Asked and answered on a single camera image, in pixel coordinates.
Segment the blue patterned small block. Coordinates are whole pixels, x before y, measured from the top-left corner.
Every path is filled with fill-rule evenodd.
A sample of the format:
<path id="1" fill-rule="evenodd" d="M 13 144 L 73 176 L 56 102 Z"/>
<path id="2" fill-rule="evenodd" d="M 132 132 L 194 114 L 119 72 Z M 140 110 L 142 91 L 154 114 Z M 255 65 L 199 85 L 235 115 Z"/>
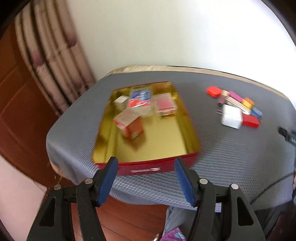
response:
<path id="1" fill-rule="evenodd" d="M 263 113 L 256 107 L 253 107 L 251 109 L 251 113 L 250 113 L 252 116 L 255 116 L 256 118 L 258 119 L 261 119 L 262 116 L 263 116 Z"/>

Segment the orange yellow striped block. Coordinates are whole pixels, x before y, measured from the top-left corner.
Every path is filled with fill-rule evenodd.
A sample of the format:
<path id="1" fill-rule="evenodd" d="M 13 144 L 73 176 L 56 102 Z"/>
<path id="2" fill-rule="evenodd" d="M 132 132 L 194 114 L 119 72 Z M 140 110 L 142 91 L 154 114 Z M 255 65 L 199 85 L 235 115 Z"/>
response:
<path id="1" fill-rule="evenodd" d="M 250 98 L 244 98 L 241 103 L 248 109 L 252 109 L 254 102 Z"/>

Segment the white square charger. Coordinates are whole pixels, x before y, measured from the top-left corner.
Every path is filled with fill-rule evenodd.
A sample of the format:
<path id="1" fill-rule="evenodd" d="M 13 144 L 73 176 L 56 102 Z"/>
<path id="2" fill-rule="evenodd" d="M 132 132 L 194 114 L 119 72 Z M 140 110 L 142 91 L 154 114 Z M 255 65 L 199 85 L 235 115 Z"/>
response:
<path id="1" fill-rule="evenodd" d="M 217 114 L 221 115 L 221 123 L 224 126 L 235 129 L 239 129 L 242 126 L 242 110 L 237 107 L 224 104 L 222 108 L 217 109 Z"/>

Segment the magenta rectangular block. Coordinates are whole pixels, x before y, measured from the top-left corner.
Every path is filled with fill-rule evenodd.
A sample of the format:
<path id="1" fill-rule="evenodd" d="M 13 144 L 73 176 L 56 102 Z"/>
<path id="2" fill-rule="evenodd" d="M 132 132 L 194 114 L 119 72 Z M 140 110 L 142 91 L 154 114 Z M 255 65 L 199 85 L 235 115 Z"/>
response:
<path id="1" fill-rule="evenodd" d="M 233 92 L 233 91 L 230 91 L 229 92 L 229 96 L 231 98 L 235 99 L 238 102 L 242 102 L 243 101 L 243 98 L 241 96 L 239 96 L 238 94 L 236 94 L 235 92 Z"/>

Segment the clear case red cards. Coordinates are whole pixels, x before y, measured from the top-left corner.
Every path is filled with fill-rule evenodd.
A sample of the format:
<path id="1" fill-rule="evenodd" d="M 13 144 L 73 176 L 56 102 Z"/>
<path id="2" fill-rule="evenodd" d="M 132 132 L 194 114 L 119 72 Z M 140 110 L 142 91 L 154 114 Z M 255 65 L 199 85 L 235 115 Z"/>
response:
<path id="1" fill-rule="evenodd" d="M 178 109 L 171 93 L 157 94 L 152 99 L 158 116 L 173 115 Z"/>

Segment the red beige small carton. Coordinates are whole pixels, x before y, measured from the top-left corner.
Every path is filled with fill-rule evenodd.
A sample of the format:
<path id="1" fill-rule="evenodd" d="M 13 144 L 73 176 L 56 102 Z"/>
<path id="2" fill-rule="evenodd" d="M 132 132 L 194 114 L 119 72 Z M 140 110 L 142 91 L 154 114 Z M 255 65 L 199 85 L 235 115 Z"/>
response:
<path id="1" fill-rule="evenodd" d="M 114 118 L 114 123 L 122 136 L 130 141 L 144 132 L 140 115 L 131 108 L 127 108 L 119 113 Z"/>

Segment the small white pronged adapter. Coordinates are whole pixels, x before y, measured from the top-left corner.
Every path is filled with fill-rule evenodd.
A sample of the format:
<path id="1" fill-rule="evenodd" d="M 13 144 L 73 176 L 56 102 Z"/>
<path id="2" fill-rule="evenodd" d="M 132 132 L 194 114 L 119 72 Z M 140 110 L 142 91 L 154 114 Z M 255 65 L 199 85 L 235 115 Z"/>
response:
<path id="1" fill-rule="evenodd" d="M 128 101 L 129 101 L 128 96 L 121 95 L 113 103 L 117 110 L 124 111 L 127 108 Z"/>

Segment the blue red card pack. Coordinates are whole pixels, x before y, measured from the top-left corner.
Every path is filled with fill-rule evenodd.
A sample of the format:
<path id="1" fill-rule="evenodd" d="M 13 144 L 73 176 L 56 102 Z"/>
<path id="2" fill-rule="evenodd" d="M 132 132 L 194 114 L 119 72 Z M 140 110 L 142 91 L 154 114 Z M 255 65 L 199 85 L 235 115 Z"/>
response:
<path id="1" fill-rule="evenodd" d="M 128 108 L 136 111 L 141 117 L 152 116 L 151 88 L 134 88 L 129 93 Z"/>

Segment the flat red block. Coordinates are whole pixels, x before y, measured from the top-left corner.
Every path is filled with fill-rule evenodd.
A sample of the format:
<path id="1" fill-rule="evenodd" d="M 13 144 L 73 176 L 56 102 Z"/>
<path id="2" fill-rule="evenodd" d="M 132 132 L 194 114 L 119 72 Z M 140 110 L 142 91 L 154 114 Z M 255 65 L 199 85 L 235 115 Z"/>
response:
<path id="1" fill-rule="evenodd" d="M 258 128 L 260 126 L 259 119 L 253 115 L 243 114 L 242 118 L 243 118 L 243 123 L 242 123 L 243 126 L 248 126 L 250 128 Z"/>

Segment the grey textured table mat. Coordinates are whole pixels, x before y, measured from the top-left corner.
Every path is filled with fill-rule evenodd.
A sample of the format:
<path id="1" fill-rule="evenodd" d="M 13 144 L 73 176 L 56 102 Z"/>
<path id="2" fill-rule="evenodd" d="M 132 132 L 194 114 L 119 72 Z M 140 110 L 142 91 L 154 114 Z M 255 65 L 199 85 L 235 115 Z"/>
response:
<path id="1" fill-rule="evenodd" d="M 201 142 L 194 169 L 216 185 L 239 185 L 256 210 L 291 201 L 295 147 L 278 127 L 295 129 L 295 108 L 280 93 L 254 81 L 202 73 L 160 71 L 111 74 L 83 94 L 51 127 L 46 138 L 49 159 L 75 184 L 96 172 L 91 156 L 104 108 L 115 89 L 170 81 L 180 94 Z M 257 129 L 221 124 L 208 86 L 234 91 L 255 102 L 262 112 Z"/>

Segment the gold rectangular lighter box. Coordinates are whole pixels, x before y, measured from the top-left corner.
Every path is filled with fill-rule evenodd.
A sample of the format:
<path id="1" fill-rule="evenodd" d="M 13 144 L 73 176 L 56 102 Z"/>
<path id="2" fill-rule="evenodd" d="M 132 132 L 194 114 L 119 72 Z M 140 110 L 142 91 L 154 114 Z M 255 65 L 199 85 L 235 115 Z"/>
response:
<path id="1" fill-rule="evenodd" d="M 251 109 L 247 108 L 246 106 L 244 106 L 241 102 L 237 101 L 236 99 L 227 96 L 225 101 L 226 101 L 226 104 L 229 104 L 230 106 L 234 106 L 236 108 L 241 109 L 244 114 L 247 114 L 247 115 L 251 114 Z"/>

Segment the small brown beige block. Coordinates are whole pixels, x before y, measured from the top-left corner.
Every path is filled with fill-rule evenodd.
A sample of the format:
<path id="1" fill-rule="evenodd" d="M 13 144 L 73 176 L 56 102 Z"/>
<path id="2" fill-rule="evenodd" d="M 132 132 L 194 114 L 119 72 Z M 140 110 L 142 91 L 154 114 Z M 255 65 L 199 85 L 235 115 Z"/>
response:
<path id="1" fill-rule="evenodd" d="M 226 98 L 229 96 L 229 92 L 226 90 L 222 90 L 219 99 L 218 99 L 218 103 L 217 105 L 219 107 L 221 107 L 225 102 L 226 102 Z"/>

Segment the red brown wooden door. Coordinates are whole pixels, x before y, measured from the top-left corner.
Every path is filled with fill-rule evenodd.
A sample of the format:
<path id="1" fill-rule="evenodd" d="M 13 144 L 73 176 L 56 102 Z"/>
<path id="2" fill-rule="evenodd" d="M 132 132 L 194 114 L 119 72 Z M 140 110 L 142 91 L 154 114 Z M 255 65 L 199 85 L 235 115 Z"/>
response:
<path id="1" fill-rule="evenodd" d="M 11 23 L 1 37 L 1 156 L 48 188 L 72 185 L 53 170 L 46 152 L 57 119 L 23 61 Z"/>

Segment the red gold metal tin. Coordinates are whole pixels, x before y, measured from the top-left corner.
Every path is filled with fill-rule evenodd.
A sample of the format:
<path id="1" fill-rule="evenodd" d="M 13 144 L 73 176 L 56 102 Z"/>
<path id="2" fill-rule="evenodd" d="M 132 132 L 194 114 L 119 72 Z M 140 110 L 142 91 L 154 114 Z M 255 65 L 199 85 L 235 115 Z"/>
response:
<path id="1" fill-rule="evenodd" d="M 134 140 L 128 140 L 115 124 L 119 110 L 114 102 L 138 88 L 150 88 L 153 94 L 170 93 L 177 110 L 168 116 L 153 112 L 151 117 L 142 118 L 144 132 Z M 193 122 L 176 88 L 168 81 L 155 82 L 112 91 L 100 122 L 92 161 L 98 168 L 104 168 L 110 157 L 116 157 L 119 176 L 143 175 L 173 171 L 177 157 L 191 167 L 200 150 Z"/>

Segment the beige patterned curtain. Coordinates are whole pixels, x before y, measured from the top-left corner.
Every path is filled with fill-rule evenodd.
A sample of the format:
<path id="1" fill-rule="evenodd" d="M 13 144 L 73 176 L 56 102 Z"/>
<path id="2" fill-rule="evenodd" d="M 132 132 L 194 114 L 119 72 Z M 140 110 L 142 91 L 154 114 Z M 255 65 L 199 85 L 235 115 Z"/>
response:
<path id="1" fill-rule="evenodd" d="M 96 80 L 79 43 L 66 1 L 30 1 L 16 16 L 23 60 L 57 115 Z"/>

